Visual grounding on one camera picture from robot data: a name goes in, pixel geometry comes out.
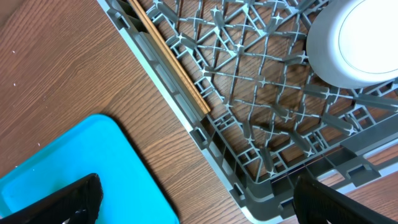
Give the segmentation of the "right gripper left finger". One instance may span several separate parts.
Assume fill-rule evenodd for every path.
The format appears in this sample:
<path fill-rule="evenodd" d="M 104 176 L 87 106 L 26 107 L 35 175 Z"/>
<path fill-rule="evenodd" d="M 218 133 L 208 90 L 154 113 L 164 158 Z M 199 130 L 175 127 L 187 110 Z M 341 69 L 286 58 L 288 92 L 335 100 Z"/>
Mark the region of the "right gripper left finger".
<path fill-rule="evenodd" d="M 102 199 L 100 177 L 92 173 L 1 219 L 1 224 L 94 224 Z"/>

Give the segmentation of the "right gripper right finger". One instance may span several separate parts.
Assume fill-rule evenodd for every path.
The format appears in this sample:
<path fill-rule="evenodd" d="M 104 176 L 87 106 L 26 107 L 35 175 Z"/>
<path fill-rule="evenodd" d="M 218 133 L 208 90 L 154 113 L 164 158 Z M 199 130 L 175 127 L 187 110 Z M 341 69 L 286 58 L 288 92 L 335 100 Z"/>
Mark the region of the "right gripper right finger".
<path fill-rule="evenodd" d="M 395 223 L 394 220 L 365 207 L 307 175 L 301 175 L 297 179 L 293 208 L 300 224 Z"/>

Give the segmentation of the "teal serving tray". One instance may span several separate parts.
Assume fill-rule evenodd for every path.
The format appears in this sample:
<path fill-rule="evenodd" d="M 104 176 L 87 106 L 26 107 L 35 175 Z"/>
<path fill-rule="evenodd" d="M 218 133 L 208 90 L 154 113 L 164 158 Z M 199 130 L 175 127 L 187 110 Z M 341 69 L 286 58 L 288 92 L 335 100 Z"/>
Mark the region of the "teal serving tray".
<path fill-rule="evenodd" d="M 1 217 L 92 173 L 103 189 L 97 223 L 179 222 L 119 126 L 102 114 L 87 117 L 1 178 Z"/>

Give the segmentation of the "grey shallow bowl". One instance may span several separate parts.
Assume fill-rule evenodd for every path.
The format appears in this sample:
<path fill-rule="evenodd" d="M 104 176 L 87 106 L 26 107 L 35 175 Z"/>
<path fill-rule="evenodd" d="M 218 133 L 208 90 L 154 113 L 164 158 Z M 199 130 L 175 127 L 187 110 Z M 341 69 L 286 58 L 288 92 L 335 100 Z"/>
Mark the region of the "grey shallow bowl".
<path fill-rule="evenodd" d="M 314 20 L 306 50 L 328 84 L 363 88 L 397 78 L 397 0 L 334 0 Z"/>

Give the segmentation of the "wooden chopstick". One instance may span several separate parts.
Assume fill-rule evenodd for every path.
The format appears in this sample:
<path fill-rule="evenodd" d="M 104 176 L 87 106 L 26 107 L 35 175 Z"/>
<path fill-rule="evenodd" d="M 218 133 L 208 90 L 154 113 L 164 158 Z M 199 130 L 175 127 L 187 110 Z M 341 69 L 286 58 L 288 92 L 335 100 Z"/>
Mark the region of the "wooden chopstick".
<path fill-rule="evenodd" d="M 200 92 L 197 90 L 193 82 L 191 81 L 190 77 L 186 73 L 186 71 L 181 66 L 180 62 L 177 60 L 176 56 L 172 53 L 169 49 L 165 40 L 162 38 L 159 31 L 156 29 L 155 25 L 147 16 L 144 9 L 139 4 L 138 0 L 128 0 L 129 4 L 132 6 L 146 29 L 148 30 L 149 34 L 155 40 L 156 44 L 161 49 L 162 53 L 165 55 L 166 59 L 170 62 L 173 69 L 177 72 L 177 75 L 182 80 L 183 84 L 187 87 L 190 94 L 195 99 L 196 103 L 199 105 L 200 109 L 204 114 L 208 114 L 210 112 L 210 107 L 207 105 L 203 97 L 201 96 Z"/>

